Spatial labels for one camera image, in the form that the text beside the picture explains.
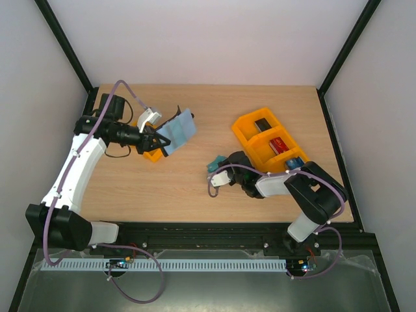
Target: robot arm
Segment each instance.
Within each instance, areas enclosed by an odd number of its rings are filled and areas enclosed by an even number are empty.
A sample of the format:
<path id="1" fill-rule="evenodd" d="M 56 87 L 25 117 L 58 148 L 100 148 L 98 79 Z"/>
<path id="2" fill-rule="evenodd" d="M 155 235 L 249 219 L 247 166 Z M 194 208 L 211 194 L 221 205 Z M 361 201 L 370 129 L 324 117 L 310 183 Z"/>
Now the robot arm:
<path id="1" fill-rule="evenodd" d="M 293 240 L 292 245 L 304 242 L 319 226 L 324 225 L 340 208 L 340 198 L 343 202 L 348 199 L 345 188 L 315 162 L 309 161 L 298 170 L 323 180 L 333 190 L 316 179 L 304 174 L 297 174 L 296 170 L 285 175 L 253 173 L 249 170 L 253 166 L 243 151 L 231 154 L 226 160 L 220 162 L 218 167 L 232 164 L 242 164 L 246 168 L 229 167 L 215 174 L 211 180 L 213 187 L 236 183 L 241 185 L 243 191 L 252 198 L 261 199 L 274 195 L 291 194 L 296 200 L 302 213 L 287 229 L 287 233 Z"/>
<path id="2" fill-rule="evenodd" d="M 149 115 L 159 116 L 152 118 L 152 121 L 160 118 L 159 113 L 149 114 L 149 110 L 151 109 L 147 109 L 143 114 L 145 118 L 139 118 L 140 124 L 137 127 L 104 118 L 94 136 L 79 153 L 77 150 L 85 141 L 88 133 L 91 132 L 98 117 L 82 116 L 78 120 L 74 129 L 75 136 L 72 140 L 71 150 L 57 180 L 40 205 L 30 204 L 26 210 L 26 219 L 35 237 L 41 238 L 43 236 L 46 214 L 54 198 L 57 198 L 49 224 L 48 241 L 53 246 L 80 251 L 90 245 L 103 242 L 112 243 L 116 240 L 118 225 L 85 220 L 80 216 L 81 202 L 92 172 L 111 142 L 119 143 L 122 146 L 135 146 L 139 154 L 170 144 L 167 138 L 152 131 L 150 127 L 145 127 L 145 123 L 149 121 Z M 74 157 L 76 159 L 68 171 L 68 164 Z M 59 183 L 65 174 L 64 184 L 58 193 Z"/>

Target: blue object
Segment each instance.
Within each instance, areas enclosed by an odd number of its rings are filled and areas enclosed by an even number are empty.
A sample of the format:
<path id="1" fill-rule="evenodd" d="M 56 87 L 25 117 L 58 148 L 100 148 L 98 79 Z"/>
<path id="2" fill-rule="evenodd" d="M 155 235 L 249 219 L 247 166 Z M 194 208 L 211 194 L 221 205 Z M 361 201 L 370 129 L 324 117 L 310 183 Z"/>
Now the blue object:
<path id="1" fill-rule="evenodd" d="M 302 167 L 305 164 L 305 162 L 300 157 L 289 159 L 285 162 L 285 167 L 288 170 L 293 170 L 299 167 Z"/>
<path id="2" fill-rule="evenodd" d="M 166 122 L 157 133 L 170 140 L 170 145 L 164 147 L 168 155 L 184 146 L 196 133 L 195 123 L 190 110 L 185 109 L 180 115 Z"/>
<path id="3" fill-rule="evenodd" d="M 214 172 L 215 170 L 217 170 L 218 169 L 218 163 L 221 163 L 222 161 L 224 161 L 226 159 L 227 159 L 227 157 L 218 155 L 213 162 L 210 162 L 207 165 L 208 172 Z"/>

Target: teal object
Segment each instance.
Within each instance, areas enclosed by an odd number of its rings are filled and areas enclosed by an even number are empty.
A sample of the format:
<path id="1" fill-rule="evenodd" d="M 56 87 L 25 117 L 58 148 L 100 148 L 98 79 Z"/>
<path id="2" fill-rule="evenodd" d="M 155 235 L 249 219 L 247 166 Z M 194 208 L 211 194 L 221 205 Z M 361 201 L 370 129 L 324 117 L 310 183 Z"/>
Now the teal object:
<path id="1" fill-rule="evenodd" d="M 222 161 L 224 161 L 226 159 L 227 159 L 227 157 L 218 155 L 213 162 L 210 162 L 207 165 L 208 172 L 214 172 L 215 170 L 217 170 L 218 169 L 218 163 L 221 163 Z"/>

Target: small box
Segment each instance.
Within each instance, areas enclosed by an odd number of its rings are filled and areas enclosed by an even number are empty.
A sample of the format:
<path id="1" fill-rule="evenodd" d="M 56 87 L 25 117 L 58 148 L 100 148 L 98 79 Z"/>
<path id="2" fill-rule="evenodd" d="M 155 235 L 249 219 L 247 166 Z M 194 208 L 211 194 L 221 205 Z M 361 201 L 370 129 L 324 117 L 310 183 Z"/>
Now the small box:
<path id="1" fill-rule="evenodd" d="M 263 132 L 272 128 L 272 126 L 267 122 L 266 118 L 261 118 L 254 122 L 255 127 L 259 132 Z"/>
<path id="2" fill-rule="evenodd" d="M 289 148 L 287 147 L 287 145 L 284 143 L 284 141 L 281 139 L 280 136 L 278 136 L 277 138 L 273 138 L 272 140 L 270 140 L 268 144 L 270 145 L 272 150 L 276 153 L 276 155 L 282 154 L 285 151 L 289 150 Z"/>

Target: red object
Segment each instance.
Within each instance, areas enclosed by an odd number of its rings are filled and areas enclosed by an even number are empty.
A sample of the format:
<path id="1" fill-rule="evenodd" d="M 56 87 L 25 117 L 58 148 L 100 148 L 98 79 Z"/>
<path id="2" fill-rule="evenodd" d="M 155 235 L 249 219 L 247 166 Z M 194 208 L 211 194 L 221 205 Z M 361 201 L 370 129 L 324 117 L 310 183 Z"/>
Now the red object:
<path id="1" fill-rule="evenodd" d="M 270 140 L 269 144 L 272 150 L 274 150 L 274 152 L 276 153 L 276 155 L 282 154 L 285 151 L 289 150 L 289 148 L 287 147 L 287 145 L 284 143 L 284 141 L 281 139 L 280 136 Z"/>

